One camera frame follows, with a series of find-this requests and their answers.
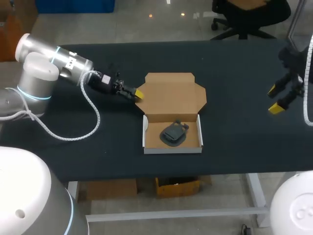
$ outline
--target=chair wheel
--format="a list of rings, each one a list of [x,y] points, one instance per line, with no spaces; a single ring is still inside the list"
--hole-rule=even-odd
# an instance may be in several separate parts
[[[216,22],[213,22],[213,23],[211,24],[211,29],[212,29],[213,31],[218,30],[218,29],[219,29],[218,24],[217,24]]]
[[[251,233],[251,228],[246,228],[246,229],[244,230],[244,235],[252,235],[252,233]]]

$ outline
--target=office chair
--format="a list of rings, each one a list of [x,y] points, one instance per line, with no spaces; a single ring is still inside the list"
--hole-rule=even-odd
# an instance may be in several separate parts
[[[222,40],[234,35],[239,35],[239,39],[247,39],[248,34],[266,39],[275,38],[259,28],[283,22],[291,14],[287,0],[269,0],[266,5],[252,10],[243,10],[227,0],[213,0],[212,11],[226,17],[226,20],[213,19],[213,31],[218,29],[217,23],[223,24],[224,30],[231,29],[211,40]]]

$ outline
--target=white table frame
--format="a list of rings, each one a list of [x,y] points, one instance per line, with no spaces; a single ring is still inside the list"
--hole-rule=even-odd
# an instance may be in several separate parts
[[[291,22],[291,24],[290,24],[290,27],[289,27],[288,33],[287,33],[287,38],[288,38],[289,42],[291,43],[291,45],[292,45],[295,49],[297,49],[297,46],[296,46],[296,44],[294,43],[292,37],[293,37],[293,34],[294,34],[295,27],[296,27],[296,25],[297,25],[297,23],[298,23],[299,17],[300,17],[300,15],[301,15],[301,13],[302,13],[302,11],[303,11],[303,9],[304,9],[306,3],[307,3],[307,0],[299,0],[299,3],[298,3],[298,5],[297,5],[297,9],[296,9],[296,11],[295,11],[295,13],[294,13],[292,22]]]
[[[287,172],[279,183],[279,188],[287,179],[295,175],[296,172]],[[186,210],[186,211],[149,211],[149,212],[130,212],[115,214],[90,214],[86,215],[87,221],[121,221],[121,220],[140,220],[140,219],[161,219],[161,218],[186,218],[186,217],[207,217],[225,215],[257,215],[257,222],[260,228],[269,227],[269,207],[262,190],[260,179],[257,173],[246,174],[249,191],[253,200],[254,207],[229,208],[229,209],[207,209],[207,210]],[[79,182],[69,182],[68,191],[77,199]]]

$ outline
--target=table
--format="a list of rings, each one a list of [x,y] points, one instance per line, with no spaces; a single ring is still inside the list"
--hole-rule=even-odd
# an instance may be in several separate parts
[[[162,215],[256,213],[261,214],[259,225],[268,226],[268,207],[254,173],[313,168],[313,128],[303,121],[302,100],[296,100],[278,116],[267,111],[275,102],[267,97],[268,90],[287,72],[277,57],[285,45],[279,40],[236,40],[65,46],[92,60],[96,70],[105,71],[106,65],[114,62],[121,79],[136,87],[144,83],[148,72],[192,72],[207,95],[207,105],[200,111],[202,154],[144,155],[142,112],[121,97],[90,89],[87,93],[102,117],[100,129],[90,138],[58,141],[37,123],[23,119],[4,125],[0,145],[34,152],[61,181],[247,173],[254,208],[167,211]],[[42,118],[56,134],[76,137],[95,125],[95,114],[80,93],[79,88],[58,82]],[[88,218],[94,222],[160,215],[152,212]]]

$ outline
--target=cable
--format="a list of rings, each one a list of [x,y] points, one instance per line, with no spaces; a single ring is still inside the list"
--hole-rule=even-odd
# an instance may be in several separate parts
[[[304,87],[303,117],[304,117],[305,123],[309,126],[313,126],[313,122],[309,120],[309,115],[308,115],[308,86],[309,86],[312,50],[313,50],[313,35],[311,37],[309,50],[308,50],[307,64],[306,64],[305,73],[304,73],[304,86],[303,86]]]
[[[77,138],[64,138],[64,137],[60,137],[60,136],[54,134],[52,131],[50,131],[48,129],[48,127],[35,114],[33,114],[31,112],[31,110],[28,108],[27,102],[26,102],[25,98],[23,97],[23,95],[18,90],[14,89],[14,88],[6,88],[6,89],[13,90],[13,91],[15,91],[15,92],[17,92],[19,94],[19,96],[21,97],[21,99],[22,99],[22,101],[24,103],[24,106],[25,106],[26,110],[19,111],[19,112],[13,114],[13,115],[10,115],[10,116],[7,116],[7,117],[0,117],[0,121],[12,120],[12,119],[15,119],[15,118],[17,118],[17,117],[19,117],[21,115],[25,115],[26,114],[26,115],[29,115],[32,120],[37,121],[43,127],[43,129],[45,131],[47,131],[47,133],[49,135],[51,135],[52,137],[54,137],[54,138],[56,138],[58,140],[61,140],[61,141],[79,141],[79,140],[82,140],[82,139],[85,139],[85,138],[91,136],[99,128],[100,120],[101,120],[100,113],[99,113],[98,109],[93,104],[93,102],[89,99],[88,95],[86,94],[85,88],[84,88],[84,81],[87,78],[87,76],[89,74],[91,74],[91,73],[96,74],[96,75],[99,76],[97,71],[93,71],[92,70],[92,71],[88,71],[88,72],[84,73],[82,78],[81,78],[81,80],[80,80],[80,88],[82,90],[83,96],[85,97],[85,99],[87,100],[87,102],[90,104],[90,106],[93,108],[93,110],[95,111],[95,113],[97,115],[97,124],[94,127],[94,129],[91,132],[89,132],[88,134],[86,134],[84,136],[81,136],[81,137],[77,137]]]

